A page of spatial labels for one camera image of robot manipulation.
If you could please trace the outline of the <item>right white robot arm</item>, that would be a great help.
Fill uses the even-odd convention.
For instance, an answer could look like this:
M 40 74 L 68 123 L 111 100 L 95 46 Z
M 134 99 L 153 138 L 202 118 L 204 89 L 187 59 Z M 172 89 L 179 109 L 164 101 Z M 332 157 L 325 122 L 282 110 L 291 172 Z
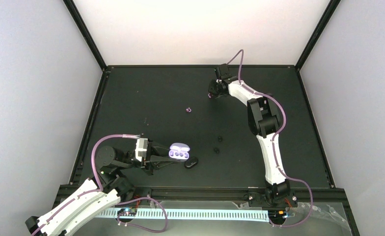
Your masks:
M 265 202 L 276 207 L 291 194 L 290 181 L 284 171 L 279 134 L 284 129 L 284 110 L 272 96 L 258 92 L 238 76 L 230 73 L 227 64 L 215 68 L 216 79 L 209 83 L 209 96 L 232 96 L 247 107 L 248 126 L 256 136 L 265 165 Z

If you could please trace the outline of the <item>lavender earbud charging case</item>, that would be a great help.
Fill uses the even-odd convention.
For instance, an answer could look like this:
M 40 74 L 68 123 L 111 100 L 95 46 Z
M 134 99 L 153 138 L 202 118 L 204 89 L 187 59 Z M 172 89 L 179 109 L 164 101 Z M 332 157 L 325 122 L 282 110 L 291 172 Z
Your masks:
M 191 150 L 191 148 L 187 144 L 173 143 L 169 147 L 168 156 L 172 159 L 186 161 L 190 157 L 190 154 L 189 154 L 190 150 Z

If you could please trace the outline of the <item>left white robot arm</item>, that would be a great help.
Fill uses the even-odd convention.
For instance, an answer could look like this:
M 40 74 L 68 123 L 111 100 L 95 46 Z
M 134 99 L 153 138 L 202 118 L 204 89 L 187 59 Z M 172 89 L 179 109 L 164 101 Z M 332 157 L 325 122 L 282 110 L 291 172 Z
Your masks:
M 190 150 L 187 144 L 166 147 L 139 137 L 127 152 L 97 142 L 91 155 L 93 177 L 51 211 L 27 219 L 27 229 L 32 236 L 71 236 L 105 209 L 134 199 L 136 189 L 123 170 L 140 169 L 152 175 L 163 165 L 187 161 Z

